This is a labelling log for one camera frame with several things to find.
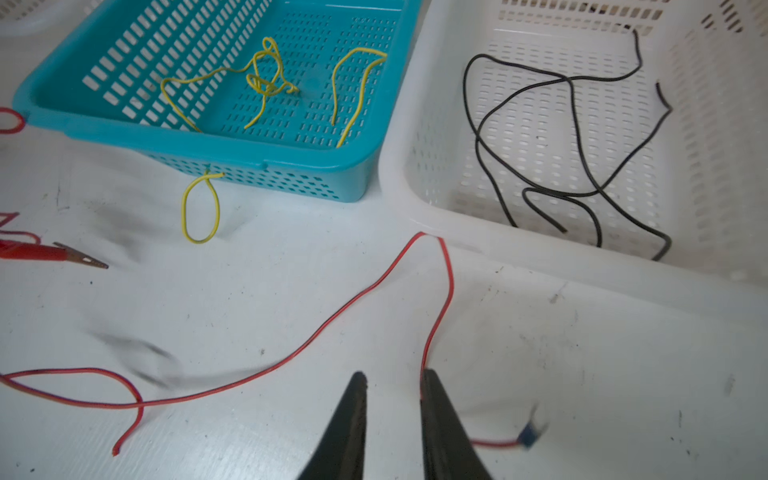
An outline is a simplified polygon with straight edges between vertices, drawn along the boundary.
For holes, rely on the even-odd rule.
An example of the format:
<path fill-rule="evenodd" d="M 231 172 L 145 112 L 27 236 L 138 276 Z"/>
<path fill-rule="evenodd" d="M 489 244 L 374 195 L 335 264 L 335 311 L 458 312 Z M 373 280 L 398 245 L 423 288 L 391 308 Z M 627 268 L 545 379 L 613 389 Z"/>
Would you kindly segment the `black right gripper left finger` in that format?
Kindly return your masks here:
<path fill-rule="evenodd" d="M 362 479 L 366 430 L 367 378 L 358 371 L 352 375 L 299 479 Z"/>

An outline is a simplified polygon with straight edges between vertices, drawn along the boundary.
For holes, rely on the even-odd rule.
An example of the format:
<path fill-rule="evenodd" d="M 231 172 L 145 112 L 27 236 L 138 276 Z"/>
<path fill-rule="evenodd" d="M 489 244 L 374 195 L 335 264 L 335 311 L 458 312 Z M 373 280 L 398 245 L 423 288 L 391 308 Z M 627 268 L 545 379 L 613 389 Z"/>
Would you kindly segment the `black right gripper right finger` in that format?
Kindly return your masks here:
<path fill-rule="evenodd" d="M 491 479 L 434 370 L 422 373 L 420 393 L 424 478 Z"/>

